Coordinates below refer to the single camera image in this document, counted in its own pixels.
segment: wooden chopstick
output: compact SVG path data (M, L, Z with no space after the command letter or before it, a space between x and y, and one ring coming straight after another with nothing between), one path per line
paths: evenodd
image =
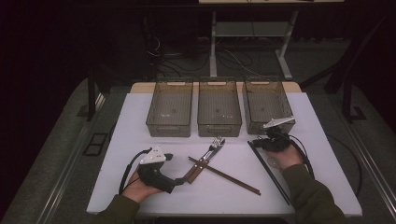
M202 167L205 167L207 170L209 170L209 171L211 171L211 172L213 172L213 173L215 173L215 174L217 174L217 175L220 175L220 176L222 176L222 177L224 177L224 178L226 178L226 179L232 181L233 183L235 183L235 184L241 186L241 187L244 188L244 189L248 189L248 190L250 190L251 192L253 192L253 193L255 193L255 194L262 195L258 189L255 189L255 188L251 187L250 185L245 184L244 182L239 181L239 180L237 180L237 179L235 179L235 178L233 178L233 177L231 177L231 176L229 176L229 175L226 175L226 174L224 174L223 172L221 172L221 171L219 171L219 170L217 170L217 169L215 169L215 168L213 168L213 167L211 167L211 166L209 166L209 165L206 165L206 164L203 163L203 162L200 162L200 161L198 161L198 160L195 160L194 158L191 158L191 157L189 157L189 160L195 162L196 164L199 164L199 165L202 166Z

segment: person's hand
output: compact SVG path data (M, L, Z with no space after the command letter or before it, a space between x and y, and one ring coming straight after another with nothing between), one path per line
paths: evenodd
M128 181L127 187L122 192L122 195L134 200L137 203L143 202L147 199L148 196L156 193L162 192L160 189L156 189L152 186L147 186L139 179L139 174L137 173L137 169L132 174L131 178Z
M266 151L266 153L269 157L273 157L277 160L280 170L285 170L295 164L303 164L300 153L293 145L288 146L281 152Z

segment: gray mesh bin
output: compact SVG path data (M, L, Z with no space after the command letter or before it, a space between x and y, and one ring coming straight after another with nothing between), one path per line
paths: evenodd
M246 77L243 95L249 134L265 134L264 124L293 116L279 77ZM289 133L294 124L295 120L290 120L279 127Z
M146 124L152 137L190 137L192 78L158 78Z
M233 77L200 78L197 121L201 137L239 136L242 119Z

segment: floor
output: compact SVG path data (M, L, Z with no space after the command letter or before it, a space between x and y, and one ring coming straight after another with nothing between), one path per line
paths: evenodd
M202 54L197 59L182 58L172 50L167 51L165 62L156 66L158 76L196 79L208 76L207 40L201 41ZM221 39L217 44L218 76L242 79L243 75L251 72L281 76L274 53L279 44L278 39ZM285 57L293 81L301 83L337 62L348 44L346 40L292 41ZM358 106L367 119L347 123L340 113L342 92L326 94L323 90L326 79L319 80L303 91L307 92L334 154L354 190L360 188L361 166L361 189L357 197L363 216L351 217L349 221L359 224L396 223L396 216L390 212L387 203L394 202L395 198L393 196L393 199L387 200L383 193L387 189L396 189L395 133L357 88L353 90L352 104ZM86 80L76 88L2 223L90 221L92 215L85 211L129 90L128 86L118 86L113 87L109 94L99 94L97 113L88 122L85 117L88 102ZM97 157L84 156L82 152L94 133L106 133L102 153ZM363 162L367 161L365 155L373 159L380 174L373 172L368 162ZM388 188L383 188L384 182L378 179L379 176L385 179ZM248 223L261 223L259 220L254 221Z

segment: white table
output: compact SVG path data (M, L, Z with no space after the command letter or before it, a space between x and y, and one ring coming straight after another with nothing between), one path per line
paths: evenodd
M214 138L198 136L198 95L193 95L191 137L150 137L146 126L152 93L130 93L127 95L119 121L113 133L105 160L96 181L89 213L104 210L118 193L126 165L141 150L160 145L165 153L173 153L161 169L164 175L174 179L186 174L193 163L191 156L199 159ZM361 216L361 206L335 158L323 132L315 111L305 93L288 93L296 124L290 134L298 137L307 150L318 181L325 184L333 194L335 203L346 216ZM244 104L239 94L242 118ZM243 189L234 183L204 170L192 183L176 186L172 194L161 193L148 198L141 204L141 217L285 217L294 213L265 172L257 157L247 144L255 139L249 135L245 122L239 137L228 137L223 149L210 162L210 166L259 189L261 196ZM289 192L281 173L273 173L283 188Z

